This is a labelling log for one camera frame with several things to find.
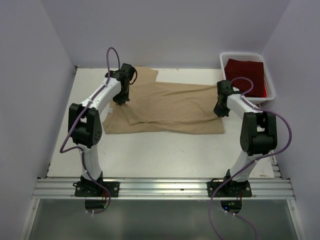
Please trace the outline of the beige t shirt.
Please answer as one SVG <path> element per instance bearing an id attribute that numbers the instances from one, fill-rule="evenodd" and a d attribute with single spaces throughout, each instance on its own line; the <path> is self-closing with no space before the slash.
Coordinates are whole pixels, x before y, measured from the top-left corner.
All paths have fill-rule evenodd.
<path id="1" fill-rule="evenodd" d="M 109 104 L 102 124 L 106 134 L 178 132 L 223 134 L 223 120 L 214 113 L 217 86 L 158 82 L 158 71 L 136 66 L 137 80 L 130 86 L 129 101 Z"/>

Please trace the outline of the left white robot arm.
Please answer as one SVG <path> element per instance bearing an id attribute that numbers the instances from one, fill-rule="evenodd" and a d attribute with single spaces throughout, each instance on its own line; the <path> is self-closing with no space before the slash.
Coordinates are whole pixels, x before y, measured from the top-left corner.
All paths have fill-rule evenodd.
<path id="1" fill-rule="evenodd" d="M 110 102 L 121 106 L 130 100 L 130 85 L 137 76 L 137 70 L 124 63 L 118 70 L 108 71 L 102 84 L 86 100 L 73 103 L 68 109 L 67 137 L 60 153 L 79 151 L 82 165 L 80 181 L 89 181 L 86 190 L 92 196 L 99 196 L 104 190 L 98 159 L 98 143 L 103 133 L 101 113 Z"/>

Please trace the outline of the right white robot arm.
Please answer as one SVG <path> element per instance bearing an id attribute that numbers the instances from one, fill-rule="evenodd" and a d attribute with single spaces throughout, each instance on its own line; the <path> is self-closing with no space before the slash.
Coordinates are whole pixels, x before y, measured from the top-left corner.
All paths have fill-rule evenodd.
<path id="1" fill-rule="evenodd" d="M 244 96 L 233 89 L 229 80 L 217 83 L 217 103 L 213 112 L 220 118 L 234 112 L 242 120 L 239 138 L 241 152 L 222 185 L 223 192 L 232 197 L 241 190 L 240 183 L 249 180 L 258 161 L 277 147 L 276 115 L 258 110 L 250 102 L 245 103 Z"/>

